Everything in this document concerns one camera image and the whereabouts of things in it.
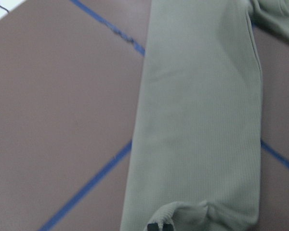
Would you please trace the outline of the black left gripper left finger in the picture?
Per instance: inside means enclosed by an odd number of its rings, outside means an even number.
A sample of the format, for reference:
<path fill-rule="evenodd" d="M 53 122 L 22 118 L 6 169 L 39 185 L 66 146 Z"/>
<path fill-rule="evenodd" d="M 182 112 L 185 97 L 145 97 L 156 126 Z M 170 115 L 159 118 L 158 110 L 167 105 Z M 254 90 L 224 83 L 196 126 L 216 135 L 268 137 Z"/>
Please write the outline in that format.
<path fill-rule="evenodd" d="M 159 226 L 157 223 L 150 223 L 147 225 L 147 231 L 159 231 Z"/>

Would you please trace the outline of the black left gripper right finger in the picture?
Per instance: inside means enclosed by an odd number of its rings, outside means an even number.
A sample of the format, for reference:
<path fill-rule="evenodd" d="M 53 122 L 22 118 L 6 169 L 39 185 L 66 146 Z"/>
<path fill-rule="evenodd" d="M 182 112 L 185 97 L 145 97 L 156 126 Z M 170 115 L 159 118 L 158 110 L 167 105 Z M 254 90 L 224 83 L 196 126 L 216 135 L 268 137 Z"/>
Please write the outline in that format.
<path fill-rule="evenodd" d="M 163 231 L 173 231 L 173 226 L 171 224 L 163 224 Z"/>

